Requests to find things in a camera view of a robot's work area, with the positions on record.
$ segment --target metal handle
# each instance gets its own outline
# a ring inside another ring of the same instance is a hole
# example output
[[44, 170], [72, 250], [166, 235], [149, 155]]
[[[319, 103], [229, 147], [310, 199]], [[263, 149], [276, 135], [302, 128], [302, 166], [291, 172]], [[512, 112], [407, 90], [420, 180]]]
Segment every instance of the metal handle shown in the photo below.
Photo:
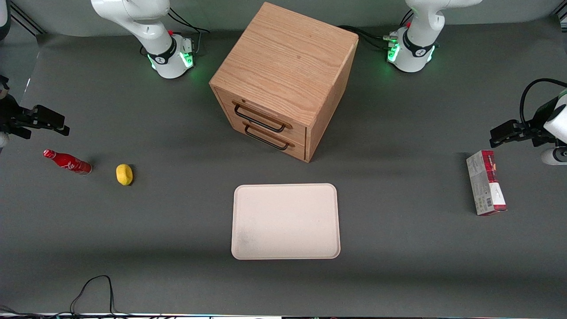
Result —
[[271, 147], [275, 148], [275, 149], [279, 149], [279, 150], [286, 150], [287, 147], [289, 146], [289, 143], [286, 143], [284, 146], [278, 146], [270, 141], [264, 140], [263, 138], [261, 138], [260, 136], [254, 135], [252, 133], [250, 133], [248, 131], [248, 128], [250, 128], [250, 125], [246, 125], [246, 127], [244, 128], [244, 132], [246, 133], [246, 135], [248, 135], [251, 138], [254, 138], [255, 140], [258, 140], [262, 143], [266, 143], [268, 145], [270, 145]]
[[244, 114], [238, 112], [239, 108], [240, 108], [240, 104], [236, 104], [236, 106], [234, 107], [234, 112], [236, 113], [236, 115], [242, 117], [243, 119], [247, 119], [252, 123], [258, 124], [259, 126], [265, 128], [265, 129], [269, 129], [270, 131], [275, 132], [275, 133], [281, 133], [285, 128], [285, 124], [282, 124], [281, 128], [275, 128], [275, 127], [271, 127], [269, 125], [266, 125], [266, 124], [264, 124], [264, 123], [262, 123], [258, 120], [251, 118], [250, 116], [247, 116], [247, 115], [244, 115]]

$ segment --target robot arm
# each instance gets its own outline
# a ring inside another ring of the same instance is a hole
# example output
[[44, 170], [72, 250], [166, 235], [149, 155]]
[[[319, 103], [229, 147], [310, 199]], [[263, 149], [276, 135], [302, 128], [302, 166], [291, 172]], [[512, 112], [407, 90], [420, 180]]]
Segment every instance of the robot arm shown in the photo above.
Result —
[[445, 26], [443, 9], [464, 8], [476, 5], [482, 0], [406, 0], [414, 11], [411, 26], [402, 26], [390, 37], [396, 39], [388, 54], [388, 62], [404, 72], [417, 72], [431, 60], [437, 36]]
[[549, 165], [567, 165], [567, 90], [543, 104], [535, 112], [534, 117], [526, 121], [523, 116], [523, 104], [529, 89], [539, 82], [551, 82], [563, 87], [567, 83], [554, 79], [537, 79], [531, 82], [520, 102], [520, 121], [509, 120], [490, 130], [490, 145], [496, 148], [504, 143], [531, 140], [534, 147], [547, 143], [555, 144], [555, 148], [542, 152], [541, 160]]
[[148, 52], [151, 66], [164, 78], [177, 78], [193, 66], [191, 39], [170, 35], [157, 20], [167, 15], [169, 0], [91, 0], [96, 13], [130, 31]]
[[18, 105], [8, 94], [8, 79], [0, 75], [0, 152], [8, 143], [8, 134], [29, 139], [32, 132], [27, 128], [44, 128], [61, 135], [69, 135], [65, 117], [44, 106], [36, 105], [31, 110]]
[[130, 31], [148, 53], [160, 54], [171, 45], [171, 37], [160, 21], [138, 23], [136, 20], [156, 20], [167, 14], [169, 0], [91, 0], [96, 13]]

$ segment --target green led light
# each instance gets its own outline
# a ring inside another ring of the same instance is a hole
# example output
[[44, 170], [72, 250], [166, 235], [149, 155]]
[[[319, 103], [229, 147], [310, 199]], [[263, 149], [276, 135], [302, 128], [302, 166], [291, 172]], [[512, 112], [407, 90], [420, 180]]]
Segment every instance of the green led light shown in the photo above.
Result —
[[433, 51], [435, 51], [435, 45], [431, 48], [431, 52], [429, 52], [429, 57], [427, 58], [427, 62], [431, 61], [431, 57], [433, 56]]
[[192, 54], [179, 52], [179, 56], [181, 57], [181, 59], [183, 60], [183, 63], [185, 64], [185, 66], [187, 68], [190, 68], [190, 67], [193, 66], [193, 55]]
[[154, 62], [153, 62], [153, 61], [151, 60], [151, 57], [150, 57], [150, 55], [149, 55], [149, 54], [147, 55], [147, 59], [148, 59], [148, 60], [150, 60], [150, 63], [151, 63], [151, 68], [155, 70], [155, 65], [154, 65]]
[[390, 49], [390, 53], [388, 54], [388, 60], [390, 62], [396, 61], [397, 53], [400, 51], [400, 45], [396, 44], [393, 48]]

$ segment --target drawer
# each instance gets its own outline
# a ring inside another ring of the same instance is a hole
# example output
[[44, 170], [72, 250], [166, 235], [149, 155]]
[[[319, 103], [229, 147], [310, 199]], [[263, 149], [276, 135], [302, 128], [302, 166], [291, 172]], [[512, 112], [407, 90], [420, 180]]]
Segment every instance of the drawer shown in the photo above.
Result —
[[306, 129], [304, 126], [289, 120], [282, 120], [278, 118], [277, 114], [268, 115], [265, 112], [259, 111], [258, 108], [249, 101], [239, 98], [237, 95], [228, 91], [218, 87], [216, 87], [215, 90], [233, 126], [234, 119], [248, 121], [249, 123], [255, 124], [257, 127], [264, 128], [274, 136], [281, 136], [287, 141], [305, 145]]
[[267, 144], [302, 161], [305, 160], [305, 146], [303, 144], [286, 141], [280, 136], [275, 135], [273, 132], [267, 131], [254, 123], [249, 123], [247, 121], [241, 120], [233, 123], [233, 127], [238, 132], [254, 138], [259, 142]]

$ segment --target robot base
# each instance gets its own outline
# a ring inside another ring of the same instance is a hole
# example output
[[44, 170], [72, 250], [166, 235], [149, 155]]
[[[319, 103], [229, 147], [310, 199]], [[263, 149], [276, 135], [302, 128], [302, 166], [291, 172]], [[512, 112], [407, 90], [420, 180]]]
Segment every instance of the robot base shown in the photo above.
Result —
[[[401, 39], [406, 30], [406, 27], [401, 27], [396, 31], [390, 32], [390, 36], [395, 36], [398, 39]], [[429, 52], [425, 52], [423, 56], [415, 57], [413, 56], [412, 51], [405, 46], [404, 42], [398, 40], [388, 51], [386, 61], [394, 64], [398, 69], [404, 72], [413, 73], [420, 71], [424, 68], [427, 62], [431, 61], [431, 55], [434, 50], [435, 46], [433, 46]]]
[[194, 65], [191, 39], [186, 39], [180, 35], [172, 35], [172, 38], [177, 43], [176, 52], [166, 64], [154, 63], [148, 56], [151, 67], [166, 79], [178, 78]]

